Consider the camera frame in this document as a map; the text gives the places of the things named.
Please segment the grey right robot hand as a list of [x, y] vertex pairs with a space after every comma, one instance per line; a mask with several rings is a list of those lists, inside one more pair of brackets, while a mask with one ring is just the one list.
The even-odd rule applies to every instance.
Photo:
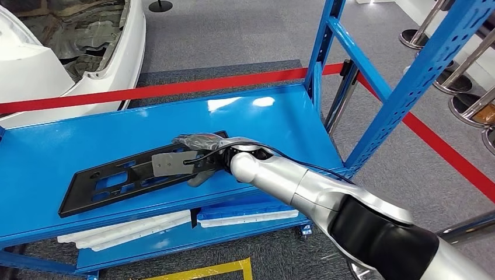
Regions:
[[[172, 139], [172, 143], [184, 144], [194, 151], [202, 149], [213, 151], [219, 147], [222, 140], [224, 140], [223, 137], [212, 133], [180, 134]], [[189, 179], [187, 184], [191, 187], [198, 187], [212, 177], [215, 172], [215, 169], [201, 171], [194, 178]]]

